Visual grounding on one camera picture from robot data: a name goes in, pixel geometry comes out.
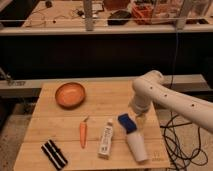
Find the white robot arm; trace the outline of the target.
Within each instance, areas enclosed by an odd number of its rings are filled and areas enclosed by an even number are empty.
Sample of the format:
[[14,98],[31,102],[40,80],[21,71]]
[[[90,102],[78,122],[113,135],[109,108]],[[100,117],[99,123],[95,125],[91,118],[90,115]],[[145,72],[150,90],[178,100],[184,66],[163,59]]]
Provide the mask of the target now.
[[168,89],[163,86],[163,81],[164,76],[157,70],[134,79],[132,110],[141,115],[149,111],[151,102],[155,102],[213,133],[213,102]]

